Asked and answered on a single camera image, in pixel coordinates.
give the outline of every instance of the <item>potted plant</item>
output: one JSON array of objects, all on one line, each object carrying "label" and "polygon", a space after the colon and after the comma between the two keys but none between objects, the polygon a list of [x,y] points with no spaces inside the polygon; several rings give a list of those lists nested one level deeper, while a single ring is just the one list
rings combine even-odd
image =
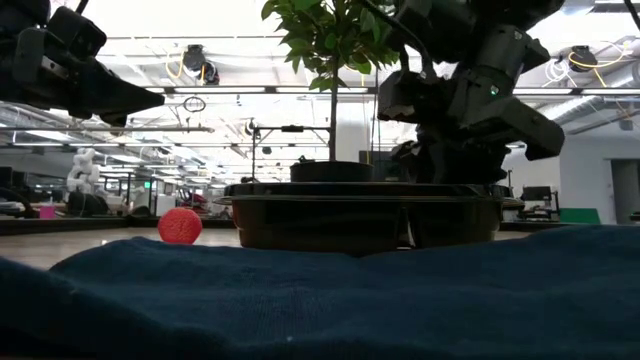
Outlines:
[{"label": "potted plant", "polygon": [[[338,87],[347,87],[338,70],[346,66],[371,74],[374,67],[398,60],[398,53],[384,44],[388,25],[367,10],[362,1],[268,0],[262,8],[263,20],[276,14],[280,21],[276,31],[288,31],[281,42],[291,48],[285,61],[291,62],[295,72],[302,64],[316,75],[309,84],[310,90],[331,91],[330,162],[294,165],[298,168],[292,168],[292,181],[367,181],[364,177],[371,177],[368,165],[336,161]],[[392,3],[369,2],[382,9]]]}]

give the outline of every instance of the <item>black tray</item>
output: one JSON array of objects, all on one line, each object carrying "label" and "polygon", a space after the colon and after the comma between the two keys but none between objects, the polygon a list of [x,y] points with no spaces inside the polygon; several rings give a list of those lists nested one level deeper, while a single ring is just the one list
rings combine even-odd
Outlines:
[{"label": "black tray", "polygon": [[245,247],[354,255],[491,241],[518,203],[503,186],[398,183],[238,184],[222,202]]}]

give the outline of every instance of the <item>pink object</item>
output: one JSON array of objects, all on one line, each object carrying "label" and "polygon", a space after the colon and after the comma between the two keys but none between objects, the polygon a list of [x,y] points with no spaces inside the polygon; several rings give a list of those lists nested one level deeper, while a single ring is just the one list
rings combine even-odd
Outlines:
[{"label": "pink object", "polygon": [[55,206],[43,206],[40,208],[40,219],[55,219],[56,208]]}]

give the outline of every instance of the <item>red ball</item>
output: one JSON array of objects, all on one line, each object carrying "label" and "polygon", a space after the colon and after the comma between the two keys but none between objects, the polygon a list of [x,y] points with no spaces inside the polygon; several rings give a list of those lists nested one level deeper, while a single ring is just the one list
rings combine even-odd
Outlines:
[{"label": "red ball", "polygon": [[164,242],[191,245],[202,232],[202,220],[193,210],[171,209],[158,221],[158,232]]}]

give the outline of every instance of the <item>white wall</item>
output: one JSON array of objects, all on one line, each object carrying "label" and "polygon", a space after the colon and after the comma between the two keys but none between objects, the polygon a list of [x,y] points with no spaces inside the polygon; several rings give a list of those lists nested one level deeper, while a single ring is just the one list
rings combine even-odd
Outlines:
[{"label": "white wall", "polygon": [[[516,197],[522,195],[523,186],[551,186],[553,191],[560,191],[560,160],[551,158],[529,161],[523,149],[516,149],[507,155],[502,164],[505,171],[512,170],[511,186]],[[508,185],[508,179],[500,182]]]},{"label": "white wall", "polygon": [[570,137],[560,154],[561,208],[595,208],[615,224],[611,159],[640,159],[640,140]]},{"label": "white wall", "polygon": [[370,129],[362,120],[338,119],[336,160],[360,162],[360,151],[371,147]]}]

